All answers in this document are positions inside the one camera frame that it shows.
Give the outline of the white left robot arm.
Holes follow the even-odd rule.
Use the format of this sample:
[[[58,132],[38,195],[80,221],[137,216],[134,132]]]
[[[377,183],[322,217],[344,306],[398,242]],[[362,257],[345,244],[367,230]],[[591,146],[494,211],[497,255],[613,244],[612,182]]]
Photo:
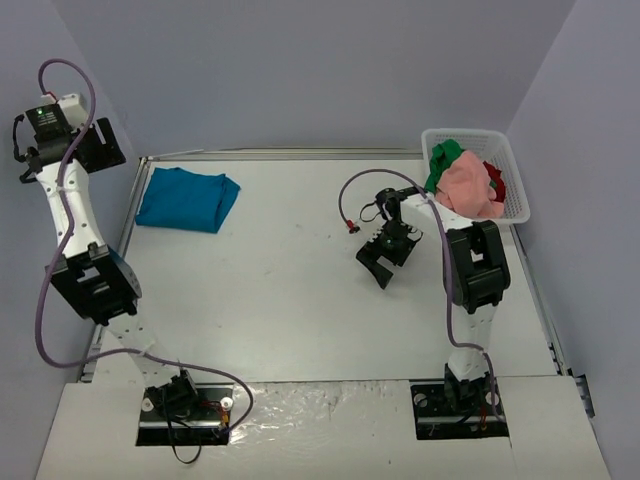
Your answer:
[[[103,326],[143,375],[152,407],[179,418],[195,415],[201,393],[188,371],[166,358],[153,330],[138,314],[142,296],[132,268],[104,240],[89,195],[90,174],[125,163],[107,118],[91,120],[77,95],[32,108],[35,146],[15,158],[27,164],[20,180],[38,182],[47,197],[62,251],[50,264],[51,283],[83,319]]]

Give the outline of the blue t shirt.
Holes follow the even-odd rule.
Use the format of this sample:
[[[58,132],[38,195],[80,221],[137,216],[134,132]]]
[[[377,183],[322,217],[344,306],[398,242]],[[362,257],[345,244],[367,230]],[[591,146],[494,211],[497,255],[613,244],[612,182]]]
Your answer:
[[[135,223],[145,227],[217,234],[241,187],[226,174],[156,168],[144,192]]]

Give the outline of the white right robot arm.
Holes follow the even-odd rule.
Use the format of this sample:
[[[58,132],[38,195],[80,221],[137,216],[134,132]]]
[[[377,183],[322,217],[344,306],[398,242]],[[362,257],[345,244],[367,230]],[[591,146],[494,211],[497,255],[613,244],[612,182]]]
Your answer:
[[[445,364],[446,406],[465,413],[491,386],[485,353],[492,321],[511,276],[498,225],[474,221],[435,201],[415,187],[380,191],[373,202],[384,223],[356,254],[356,259],[386,288],[393,273],[381,258],[401,267],[417,245],[410,237],[428,233],[443,248],[447,337],[453,350]]]

